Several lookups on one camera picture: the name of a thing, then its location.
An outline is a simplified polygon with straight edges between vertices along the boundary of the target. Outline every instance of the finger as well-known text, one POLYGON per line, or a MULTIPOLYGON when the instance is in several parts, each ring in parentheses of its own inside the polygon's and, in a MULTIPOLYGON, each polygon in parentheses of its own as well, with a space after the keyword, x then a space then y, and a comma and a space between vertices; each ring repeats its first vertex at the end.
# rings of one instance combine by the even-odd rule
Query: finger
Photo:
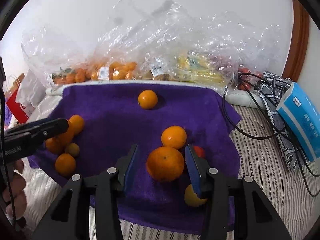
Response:
MULTIPOLYGON (((16 197, 25 188, 26 181, 20 174, 15 172, 13 176, 13 180, 10 182, 10 185, 11 185, 11 191, 12 191, 13 197, 16 197)), ((8 187, 2 193, 2 197, 4 201, 6 202, 10 201, 10 194, 9 194, 8 187)))
MULTIPOLYGON (((16 211, 16 219, 20 219, 27 208, 27 198, 24 192, 22 191, 15 199, 14 199, 14 209, 16 211)), ((10 218, 12 218, 12 205, 6 207, 6 213, 10 218)))
POLYGON ((23 173, 24 164, 23 164, 22 159, 17 160, 17 161, 14 163, 14 168, 15 168, 16 170, 18 170, 20 173, 23 173))

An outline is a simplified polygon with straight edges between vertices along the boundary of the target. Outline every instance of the blue box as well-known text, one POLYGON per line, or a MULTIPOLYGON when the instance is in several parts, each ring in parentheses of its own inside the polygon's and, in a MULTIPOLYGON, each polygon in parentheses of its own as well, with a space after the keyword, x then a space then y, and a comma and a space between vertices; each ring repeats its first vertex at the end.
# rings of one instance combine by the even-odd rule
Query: blue box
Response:
POLYGON ((319 158, 320 116, 296 82, 282 96, 276 109, 297 136, 308 159, 313 161, 319 158))

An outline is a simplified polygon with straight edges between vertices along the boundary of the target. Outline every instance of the plastic bag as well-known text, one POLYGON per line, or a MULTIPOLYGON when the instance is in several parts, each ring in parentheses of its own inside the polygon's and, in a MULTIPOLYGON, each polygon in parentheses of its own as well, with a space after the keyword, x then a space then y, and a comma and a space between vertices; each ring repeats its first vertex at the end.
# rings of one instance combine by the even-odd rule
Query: plastic bag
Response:
MULTIPOLYGON (((223 39, 238 51, 237 62, 239 73, 253 73, 262 76, 262 73, 272 65, 281 62, 280 45, 281 31, 278 25, 266 26, 257 29, 249 22, 241 19, 236 13, 224 12, 209 19, 209 28, 213 33, 219 34, 223 39)), ((255 83, 258 79, 249 75, 243 79, 255 83)))
POLYGON ((88 67, 83 53, 59 31, 43 27, 24 32, 21 48, 28 67, 46 88, 85 81, 85 73, 76 71, 88 67))
POLYGON ((237 50, 173 1, 152 15, 154 32, 135 78, 194 82, 223 94, 237 77, 237 50))
POLYGON ((144 46, 146 19, 149 16, 135 7, 132 0, 119 0, 108 18, 108 31, 98 39, 95 52, 89 60, 89 71, 96 80, 132 79, 141 47, 144 46))
POLYGON ((35 74, 31 70, 28 70, 18 88, 16 103, 20 103, 24 107, 29 104, 37 107, 45 95, 45 87, 37 79, 35 74))

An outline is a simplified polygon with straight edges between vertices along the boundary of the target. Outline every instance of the black cable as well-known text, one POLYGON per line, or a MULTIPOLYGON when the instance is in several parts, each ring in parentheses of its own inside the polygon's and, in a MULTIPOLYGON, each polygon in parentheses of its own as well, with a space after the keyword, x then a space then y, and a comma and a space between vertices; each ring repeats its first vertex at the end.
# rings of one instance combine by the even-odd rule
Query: black cable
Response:
POLYGON ((266 137, 258 137, 258 136, 253 136, 251 134, 248 134, 244 131, 242 131, 239 127, 237 127, 237 125, 235 125, 229 118, 229 116, 227 115, 227 111, 226 111, 226 106, 225 106, 225 101, 226 101, 226 95, 223 95, 222 97, 222 111, 223 111, 223 114, 224 116, 227 118, 227 120, 231 123, 231 125, 236 129, 238 130, 240 133, 242 133, 243 135, 251 138, 251 139, 256 139, 256 140, 268 140, 278 134, 280 134, 281 132, 277 132, 277 133, 274 133, 272 135, 269 135, 269 136, 266 136, 266 137))
POLYGON ((10 201, 12 205, 12 219, 13 219, 13 229, 16 227, 16 210, 14 206, 14 198, 11 190, 11 185, 10 185, 10 180, 9 180, 9 172, 8 172, 8 167, 7 167, 7 156, 5 155, 5 149, 4 149, 4 111, 5 111, 5 96, 3 93, 3 90, 1 89, 0 92, 0 101, 1 101, 1 118, 0 118, 0 152, 2 153, 2 161, 3 161, 3 166, 4 166, 4 173, 5 173, 5 178, 8 184, 8 190, 9 190, 9 196, 10 196, 10 201))
POLYGON ((254 101, 254 103, 256 104, 257 108, 260 110, 261 114, 264 116, 264 118, 267 119, 267 121, 270 123, 270 125, 276 130, 276 132, 283 132, 285 130, 285 128, 283 128, 281 131, 279 131, 277 129, 277 127, 271 122, 270 118, 266 115, 265 111, 263 111, 263 109, 259 106, 257 100, 254 98, 254 96, 252 95, 252 93, 250 92, 250 90, 246 87, 243 86, 244 89, 248 92, 249 96, 251 97, 251 99, 254 101))
MULTIPOLYGON (((278 101, 276 100, 276 95, 275 95, 275 93, 276 93, 276 92, 275 92, 275 88, 276 88, 277 86, 275 85, 275 81, 276 81, 275 79, 273 79, 273 84, 271 84, 270 82, 268 82, 268 81, 265 80, 264 78, 262 78, 262 77, 260 77, 260 76, 257 76, 257 75, 254 75, 254 74, 251 74, 251 73, 241 73, 241 74, 239 74, 239 80, 240 80, 241 83, 242 83, 242 82, 245 82, 245 83, 251 85, 251 86, 252 86, 253 88, 255 88, 256 90, 259 90, 259 88, 256 87, 256 86, 254 86, 254 85, 251 84, 250 82, 248 82, 248 81, 246 81, 246 80, 243 80, 243 79, 241 78, 242 75, 255 76, 255 77, 259 78, 262 82, 264 82, 264 83, 272 86, 272 87, 273 87, 273 96, 274 96, 275 102, 273 102, 269 97, 267 97, 267 95, 264 94, 262 91, 260 91, 260 93, 261 93, 265 98, 267 98, 267 100, 269 100, 269 101, 273 104, 274 107, 277 107, 278 101)), ((289 84, 289 83, 287 83, 287 82, 284 82, 284 81, 281 81, 281 80, 277 80, 277 81, 282 82, 282 83, 285 83, 285 84, 287 84, 287 85, 291 85, 291 84, 289 84)), ((308 171, 310 172, 310 174, 311 174, 312 176, 314 176, 314 177, 320 177, 320 174, 318 174, 318 175, 314 174, 314 173, 311 171, 310 167, 308 166, 307 161, 306 161, 305 156, 304 156, 305 152, 304 152, 303 148, 300 147, 300 144, 299 144, 298 140, 295 139, 295 142, 293 142, 294 139, 290 139, 288 136, 286 136, 286 135, 284 135, 284 134, 282 133, 282 131, 286 129, 286 122, 282 119, 283 122, 284 122, 284 124, 285 124, 285 127, 284 127, 284 129, 282 129, 281 131, 279 131, 279 130, 277 129, 277 127, 273 125, 273 123, 271 122, 270 118, 268 118, 268 117, 265 116, 262 108, 259 106, 259 104, 258 104, 257 101, 255 100, 255 98, 253 97, 253 95, 252 95, 252 93, 249 91, 249 89, 248 89, 246 86, 244 86, 244 85, 243 85, 243 87, 244 87, 245 90, 249 93, 250 97, 251 97, 252 100, 255 102, 256 106, 257 106, 258 109, 261 111, 262 115, 263 115, 268 121, 270 121, 270 124, 271 124, 271 126, 275 129, 276 133, 274 133, 274 134, 271 135, 271 136, 267 136, 267 137, 256 137, 256 136, 252 136, 252 135, 247 134, 247 133, 245 133, 244 131, 242 131, 242 130, 241 130, 240 128, 238 128, 238 127, 230 120, 230 118, 228 117, 228 115, 227 115, 227 113, 226 113, 226 109, 225 109, 225 95, 224 95, 224 96, 222 97, 222 110, 223 110, 224 116, 228 119, 228 121, 231 123, 231 125, 232 125, 236 130, 238 130, 240 133, 242 133, 243 135, 245 135, 245 136, 247 136, 247 137, 249 137, 249 138, 252 138, 252 139, 265 140, 265 139, 270 139, 270 138, 272 138, 272 137, 274 137, 274 136, 277 136, 277 135, 281 135, 282 137, 284 137, 284 138, 286 138, 288 141, 290 141, 290 142, 292 143, 292 145, 298 150, 298 152, 299 152, 301 158, 303 159, 303 162, 304 162, 304 164, 306 165, 306 167, 307 167, 308 171)), ((283 85, 282 88, 278 88, 278 89, 280 89, 280 91, 281 91, 281 94, 280 94, 280 98, 281 98, 281 97, 282 97, 282 91, 284 90, 284 93, 285 93, 285 92, 287 91, 287 88, 283 85)), ((320 193, 320 189, 319 189, 319 191, 318 191, 315 195, 312 194, 311 191, 310 191, 310 188, 309 188, 309 186, 308 186, 308 183, 307 183, 307 180, 306 180, 306 177, 305 177, 305 174, 304 174, 304 171, 303 171, 301 162, 300 162, 300 158, 298 157, 298 155, 297 155, 297 161, 298 161, 298 164, 299 164, 299 169, 300 169, 300 172, 301 172, 301 175, 302 175, 302 178, 303 178, 303 182, 304 182, 304 184, 305 184, 305 186, 306 186, 306 188, 307 188, 307 191, 308 191, 309 195, 310 195, 311 197, 316 197, 316 196, 318 196, 319 193, 320 193)))

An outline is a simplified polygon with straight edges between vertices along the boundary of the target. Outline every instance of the blue gripper pad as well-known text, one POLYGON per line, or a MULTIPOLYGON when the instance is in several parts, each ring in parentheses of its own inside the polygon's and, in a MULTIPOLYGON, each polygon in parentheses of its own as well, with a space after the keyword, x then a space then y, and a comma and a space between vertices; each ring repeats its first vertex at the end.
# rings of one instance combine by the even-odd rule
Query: blue gripper pad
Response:
POLYGON ((198 197, 201 196, 201 175, 199 173, 196 162, 191 153, 189 146, 186 146, 184 151, 184 156, 187 164, 188 173, 190 176, 191 184, 193 191, 197 194, 198 197))
POLYGON ((133 179, 138 168, 138 162, 137 162, 138 146, 136 146, 135 149, 131 149, 131 150, 133 150, 133 153, 129 153, 129 155, 132 154, 132 157, 128 165, 127 171, 124 174, 123 192, 125 195, 127 195, 127 193, 131 189, 131 186, 133 184, 133 179))

